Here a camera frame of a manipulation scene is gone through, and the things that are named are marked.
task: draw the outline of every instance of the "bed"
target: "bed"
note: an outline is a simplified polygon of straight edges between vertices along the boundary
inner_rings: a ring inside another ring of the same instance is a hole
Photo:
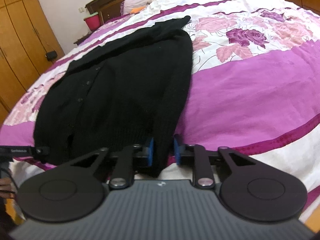
[[[0,145],[34,145],[41,102],[72,60],[155,22],[189,15],[183,29],[193,41],[192,85],[176,133],[208,150],[233,147],[298,177],[309,192],[300,217],[307,221],[320,204],[320,16],[285,0],[155,0],[121,16],[122,1],[87,5],[103,25],[28,89],[5,120]],[[32,158],[11,163],[18,185],[52,168]],[[191,177],[170,157],[159,179]]]

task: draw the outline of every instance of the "white wall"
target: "white wall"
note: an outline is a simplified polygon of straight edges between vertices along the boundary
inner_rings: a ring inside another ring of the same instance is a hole
[[[87,34],[89,28],[83,21],[89,12],[79,12],[92,0],[39,0],[42,10],[57,37],[63,51],[67,54],[76,45],[73,43]]]

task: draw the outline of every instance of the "drawer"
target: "drawer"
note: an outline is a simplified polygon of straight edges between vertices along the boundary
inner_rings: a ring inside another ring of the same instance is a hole
[[[315,9],[309,8],[309,7],[307,7],[307,6],[303,6],[303,8],[306,9],[306,10],[313,11],[313,12],[316,13],[317,15],[320,15],[320,11],[317,11],[317,10],[315,10]]]
[[[320,0],[302,0],[302,5],[320,11]]]

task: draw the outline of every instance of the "black cardigan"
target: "black cardigan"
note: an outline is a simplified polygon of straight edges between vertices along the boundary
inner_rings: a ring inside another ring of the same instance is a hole
[[[158,22],[70,63],[36,120],[35,145],[50,147],[49,163],[101,147],[119,151],[151,136],[155,153],[148,173],[160,173],[190,85],[192,42],[181,30],[189,20]]]

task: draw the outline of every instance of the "metal screw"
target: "metal screw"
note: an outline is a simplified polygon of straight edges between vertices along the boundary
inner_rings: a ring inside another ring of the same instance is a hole
[[[123,178],[114,178],[110,181],[110,183],[114,187],[121,187],[126,184],[126,181]]]
[[[201,178],[198,179],[198,184],[203,187],[211,186],[213,184],[213,180],[209,178]]]

